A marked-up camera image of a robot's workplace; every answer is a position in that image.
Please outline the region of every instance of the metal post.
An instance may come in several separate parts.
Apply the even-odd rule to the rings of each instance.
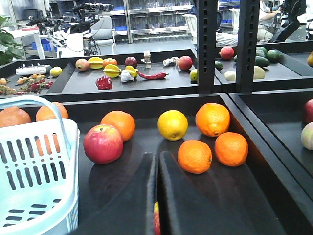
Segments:
[[[198,92],[210,93],[214,86],[217,0],[197,0]]]
[[[250,92],[253,89],[259,10],[260,0],[240,1],[236,68],[237,92]]]
[[[131,15],[129,13],[130,6],[129,6],[128,0],[124,0],[124,6],[125,6],[125,17],[126,17],[128,43],[133,43]]]

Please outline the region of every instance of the red chili pepper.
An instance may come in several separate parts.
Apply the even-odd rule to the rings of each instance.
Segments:
[[[159,72],[159,73],[156,73],[156,74],[147,75],[147,74],[143,74],[143,73],[137,71],[137,74],[138,74],[140,77],[145,78],[145,79],[148,79],[148,80],[162,79],[162,78],[165,78],[165,76],[166,76],[166,73],[165,73],[165,72]]]
[[[102,76],[97,79],[96,85],[98,90],[108,90],[113,89],[112,80],[108,76]]]

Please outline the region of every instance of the red apple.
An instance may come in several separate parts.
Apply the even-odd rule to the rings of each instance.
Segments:
[[[115,127],[100,124],[87,132],[84,138],[84,150],[94,163],[107,164],[121,156],[123,137]]]
[[[125,65],[126,66],[130,65],[130,66],[133,66],[134,68],[137,68],[138,62],[135,57],[127,57],[125,59]]]
[[[313,122],[313,99],[306,102],[303,107],[303,122],[305,124]]]
[[[184,55],[178,59],[178,67],[181,70],[189,70],[192,65],[192,59],[188,55]]]
[[[230,60],[235,54],[235,51],[231,47],[223,47],[220,52],[220,56],[223,60]]]

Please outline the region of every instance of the apple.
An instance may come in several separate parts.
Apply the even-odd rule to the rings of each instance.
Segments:
[[[107,164],[113,162],[123,152],[123,137],[111,125],[94,126],[84,138],[84,151],[94,163]]]
[[[138,62],[135,57],[127,57],[125,59],[125,65],[131,65],[134,68],[137,68]]]
[[[192,59],[188,55],[184,55],[178,59],[178,67],[181,70],[188,70],[192,65]]]
[[[313,122],[310,122],[303,128],[301,143],[306,149],[313,150]]]
[[[220,52],[220,56],[223,60],[230,60],[235,54],[235,51],[231,47],[223,47]]]
[[[305,124],[313,121],[313,99],[306,102],[303,107],[303,121]]]
[[[88,60],[85,60],[85,59],[78,59],[75,63],[75,67],[79,71],[86,71],[89,69],[89,62]]]
[[[196,82],[197,81],[197,77],[198,77],[198,70],[194,69],[190,71],[189,77],[191,79],[191,81]]]

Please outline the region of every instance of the red bell pepper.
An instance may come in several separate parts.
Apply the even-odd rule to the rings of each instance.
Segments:
[[[108,76],[102,76],[97,79],[96,85],[98,90],[109,90],[113,89],[112,80]]]

